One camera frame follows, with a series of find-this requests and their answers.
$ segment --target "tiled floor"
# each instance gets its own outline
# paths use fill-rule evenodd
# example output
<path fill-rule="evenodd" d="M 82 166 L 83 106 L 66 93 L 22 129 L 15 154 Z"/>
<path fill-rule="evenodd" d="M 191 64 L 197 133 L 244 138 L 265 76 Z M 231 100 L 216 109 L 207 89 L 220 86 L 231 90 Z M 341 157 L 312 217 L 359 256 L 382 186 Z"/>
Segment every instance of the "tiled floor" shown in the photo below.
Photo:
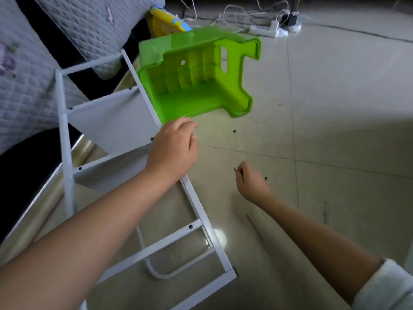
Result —
<path fill-rule="evenodd" d="M 413 16 L 385 7 L 302 11 L 320 23 L 413 39 Z M 314 25 L 261 41 L 261 59 L 244 67 L 252 111 L 194 118 L 201 146 L 189 178 L 239 273 L 196 308 L 348 309 L 278 225 L 243 200 L 234 167 L 250 161 L 289 206 L 403 264 L 413 238 L 413 44 Z M 169 194 L 141 224 L 149 243 L 190 222 L 180 189 Z M 153 264 L 167 272 L 205 250 L 202 235 L 186 240 Z M 137 250 L 133 234 L 116 259 Z M 161 281 L 141 263 L 96 286 L 89 307 L 166 309 L 216 277 L 216 266 L 209 257 Z"/>

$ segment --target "finger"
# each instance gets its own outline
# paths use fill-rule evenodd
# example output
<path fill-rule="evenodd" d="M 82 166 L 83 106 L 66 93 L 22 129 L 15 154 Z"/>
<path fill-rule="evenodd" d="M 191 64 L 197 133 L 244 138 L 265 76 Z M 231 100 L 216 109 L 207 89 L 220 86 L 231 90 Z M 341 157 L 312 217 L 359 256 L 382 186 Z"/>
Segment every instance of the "finger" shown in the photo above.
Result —
<path fill-rule="evenodd" d="M 195 155 L 195 157 L 198 156 L 198 140 L 196 134 L 192 134 L 189 139 L 189 151 Z"/>
<path fill-rule="evenodd" d="M 190 122 L 191 118 L 190 117 L 179 117 L 173 121 L 171 121 L 170 126 L 174 129 L 178 129 L 181 127 L 182 124 L 186 123 L 186 122 Z"/>
<path fill-rule="evenodd" d="M 179 130 L 182 131 L 184 135 L 187 135 L 188 137 L 190 137 L 194 133 L 195 128 L 197 127 L 198 127 L 197 123 L 193 121 L 189 121 L 189 122 L 183 123 L 180 126 Z"/>
<path fill-rule="evenodd" d="M 241 172 L 236 172 L 235 176 L 237 178 L 237 187 L 238 187 L 238 190 L 239 190 L 240 187 L 242 187 L 242 185 L 244 185 L 244 177 L 242 176 Z"/>

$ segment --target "sleeve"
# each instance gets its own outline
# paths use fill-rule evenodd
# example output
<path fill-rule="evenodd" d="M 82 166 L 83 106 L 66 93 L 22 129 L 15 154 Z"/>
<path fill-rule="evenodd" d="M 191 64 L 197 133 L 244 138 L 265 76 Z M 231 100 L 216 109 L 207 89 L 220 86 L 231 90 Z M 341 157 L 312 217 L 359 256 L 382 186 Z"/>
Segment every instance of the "sleeve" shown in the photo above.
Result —
<path fill-rule="evenodd" d="M 386 260 L 357 293 L 352 309 L 413 309 L 413 276 Z"/>

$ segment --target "right hand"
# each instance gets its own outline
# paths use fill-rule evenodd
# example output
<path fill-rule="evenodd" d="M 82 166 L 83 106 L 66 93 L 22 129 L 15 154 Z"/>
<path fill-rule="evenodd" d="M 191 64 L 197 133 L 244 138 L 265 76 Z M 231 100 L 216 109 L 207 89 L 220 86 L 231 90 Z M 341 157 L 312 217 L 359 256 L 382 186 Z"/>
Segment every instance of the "right hand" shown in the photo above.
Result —
<path fill-rule="evenodd" d="M 273 193 L 265 178 L 246 161 L 237 169 L 237 187 L 240 194 L 248 201 L 259 205 L 262 201 L 271 198 Z"/>
<path fill-rule="evenodd" d="M 172 183 L 182 178 L 197 159 L 197 126 L 189 117 L 165 123 L 149 148 L 145 169 L 162 174 Z"/>

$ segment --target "yellow toy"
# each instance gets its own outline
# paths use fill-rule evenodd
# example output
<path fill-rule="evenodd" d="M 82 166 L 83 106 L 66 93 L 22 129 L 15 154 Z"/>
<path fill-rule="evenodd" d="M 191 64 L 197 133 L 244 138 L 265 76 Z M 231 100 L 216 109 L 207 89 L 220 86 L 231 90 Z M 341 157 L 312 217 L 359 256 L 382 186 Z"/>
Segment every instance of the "yellow toy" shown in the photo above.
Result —
<path fill-rule="evenodd" d="M 173 33 L 192 30 L 192 28 L 181 19 L 168 13 L 161 7 L 152 7 L 150 14 L 151 15 L 148 15 L 146 20 L 149 30 L 154 37 L 162 37 Z"/>

